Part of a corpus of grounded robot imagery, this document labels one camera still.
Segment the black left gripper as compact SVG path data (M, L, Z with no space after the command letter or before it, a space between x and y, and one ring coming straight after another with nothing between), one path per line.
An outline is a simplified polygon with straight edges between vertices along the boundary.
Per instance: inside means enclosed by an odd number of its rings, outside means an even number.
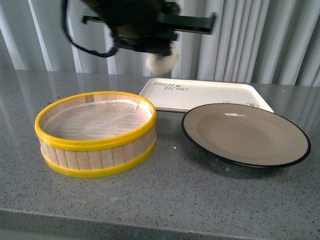
M195 17L180 15L174 1L165 0L86 0L84 3L96 14L93 20L105 23L113 39L106 53L118 49L160 56L173 54L172 43L178 32L210 35L216 15Z

